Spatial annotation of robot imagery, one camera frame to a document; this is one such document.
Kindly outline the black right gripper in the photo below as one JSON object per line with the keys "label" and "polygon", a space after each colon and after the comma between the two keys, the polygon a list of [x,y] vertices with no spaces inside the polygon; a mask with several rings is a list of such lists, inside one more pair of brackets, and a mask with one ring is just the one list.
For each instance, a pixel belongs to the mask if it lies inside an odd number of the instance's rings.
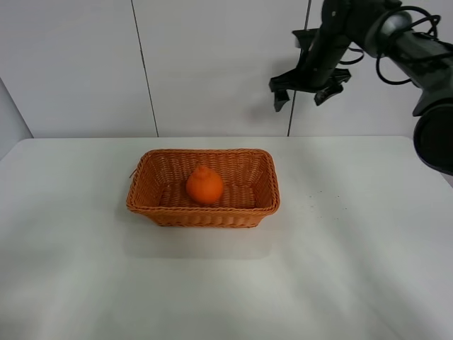
{"label": "black right gripper", "polygon": [[302,49],[297,66],[270,80],[275,111],[280,112],[289,101],[287,90],[317,91],[317,106],[340,94],[343,86],[339,83],[320,89],[327,85],[351,43],[373,57],[377,55],[377,27],[385,13],[384,1],[324,1],[321,26],[293,32],[299,36]]}

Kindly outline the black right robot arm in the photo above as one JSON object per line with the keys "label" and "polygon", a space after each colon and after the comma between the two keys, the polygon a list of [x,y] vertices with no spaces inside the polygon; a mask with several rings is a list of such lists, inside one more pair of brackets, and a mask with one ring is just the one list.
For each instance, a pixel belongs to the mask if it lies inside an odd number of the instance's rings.
{"label": "black right robot arm", "polygon": [[356,52],[375,58],[385,84],[412,83],[422,91],[413,110],[416,154],[452,174],[452,44],[438,38],[440,20],[401,1],[324,1],[319,28],[293,31],[297,66],[270,79],[274,109],[281,111],[289,91],[312,93],[318,106],[341,93],[351,78],[342,58],[356,44]]}

